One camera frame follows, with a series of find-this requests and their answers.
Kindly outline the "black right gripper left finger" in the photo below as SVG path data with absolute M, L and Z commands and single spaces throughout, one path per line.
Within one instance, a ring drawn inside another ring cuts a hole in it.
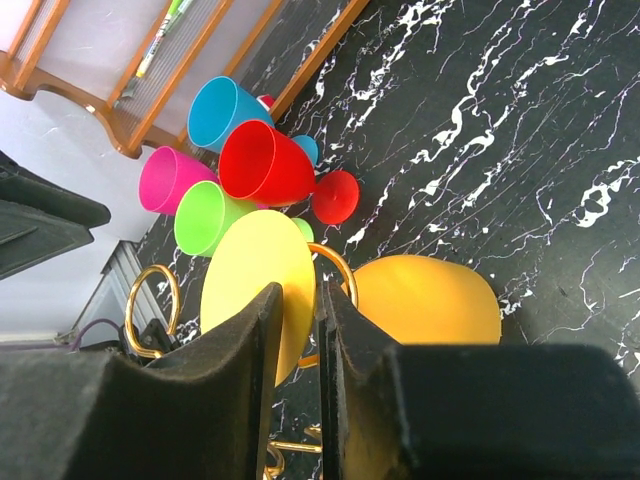
M 259 479 L 283 290 L 139 366 L 107 352 L 1 357 L 5 479 Z

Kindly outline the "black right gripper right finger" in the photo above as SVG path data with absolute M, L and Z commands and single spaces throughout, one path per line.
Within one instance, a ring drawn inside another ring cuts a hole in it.
M 639 400 L 597 347 L 403 345 L 333 282 L 317 320 L 328 479 L 639 475 Z

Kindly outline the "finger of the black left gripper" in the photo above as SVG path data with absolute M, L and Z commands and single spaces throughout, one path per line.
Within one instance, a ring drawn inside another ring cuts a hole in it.
M 57 186 L 1 155 L 1 277 L 9 278 L 94 241 L 104 204 Z

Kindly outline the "orange wine glass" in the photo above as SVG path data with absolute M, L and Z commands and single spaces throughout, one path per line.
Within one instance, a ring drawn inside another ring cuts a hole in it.
M 354 273 L 358 310 L 401 344 L 496 344 L 496 296 L 472 269 L 420 255 L 381 257 Z M 215 250 L 203 285 L 200 324 L 208 333 L 244 309 L 271 282 L 283 288 L 275 381 L 296 367 L 312 327 L 316 273 L 308 243 L 286 215 L 251 212 Z

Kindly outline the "green wine glass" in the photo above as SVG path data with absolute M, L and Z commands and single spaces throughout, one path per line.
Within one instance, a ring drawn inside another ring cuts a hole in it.
M 221 186 L 201 181 L 183 195 L 174 218 L 174 237 L 192 256 L 311 262 L 304 233 L 278 210 L 231 198 Z

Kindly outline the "red wine glass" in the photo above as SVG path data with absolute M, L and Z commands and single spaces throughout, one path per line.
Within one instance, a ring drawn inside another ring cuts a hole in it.
M 310 199 L 314 215 L 328 225 L 348 220 L 361 197 L 351 173 L 336 170 L 317 177 L 295 139 L 259 120 L 246 121 L 229 135 L 219 158 L 219 178 L 231 197 L 268 207 Z

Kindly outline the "pink wine glass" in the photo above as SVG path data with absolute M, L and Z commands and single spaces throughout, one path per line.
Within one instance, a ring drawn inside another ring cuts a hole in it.
M 219 182 L 214 171 L 198 159 L 172 147 L 157 148 L 148 158 L 139 179 L 138 196 L 144 209 L 175 215 L 178 205 L 194 184 Z

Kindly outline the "blue wine glass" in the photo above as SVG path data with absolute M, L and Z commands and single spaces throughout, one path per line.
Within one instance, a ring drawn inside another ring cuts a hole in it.
M 274 126 L 267 103 L 227 76 L 202 86 L 187 116 L 191 143 L 214 153 L 271 153 Z

